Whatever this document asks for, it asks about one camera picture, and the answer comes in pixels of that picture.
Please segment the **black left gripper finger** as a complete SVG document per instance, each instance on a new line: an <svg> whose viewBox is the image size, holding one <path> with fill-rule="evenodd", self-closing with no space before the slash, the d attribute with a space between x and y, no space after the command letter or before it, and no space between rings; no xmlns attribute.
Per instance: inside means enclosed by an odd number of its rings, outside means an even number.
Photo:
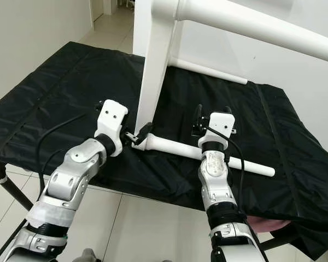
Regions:
<svg viewBox="0 0 328 262"><path fill-rule="evenodd" d="M140 145L144 142L144 140L147 139L149 133L153 129L153 122L146 123L137 133L137 135L134 135L132 137L132 144L133 145Z"/></svg>

